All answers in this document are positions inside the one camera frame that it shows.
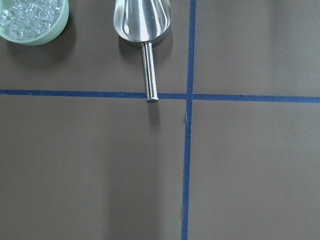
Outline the metal ice scoop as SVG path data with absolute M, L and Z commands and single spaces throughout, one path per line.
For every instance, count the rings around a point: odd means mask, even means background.
M 158 98 L 154 64 L 154 46 L 160 44 L 171 30 L 172 8 L 168 0 L 117 0 L 113 26 L 118 36 L 140 48 L 144 71 L 145 100 Z

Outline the green bowl with ice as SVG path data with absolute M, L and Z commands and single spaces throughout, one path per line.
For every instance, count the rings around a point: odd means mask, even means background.
M 2 0 L 0 37 L 26 46 L 43 45 L 63 32 L 68 19 L 67 0 Z

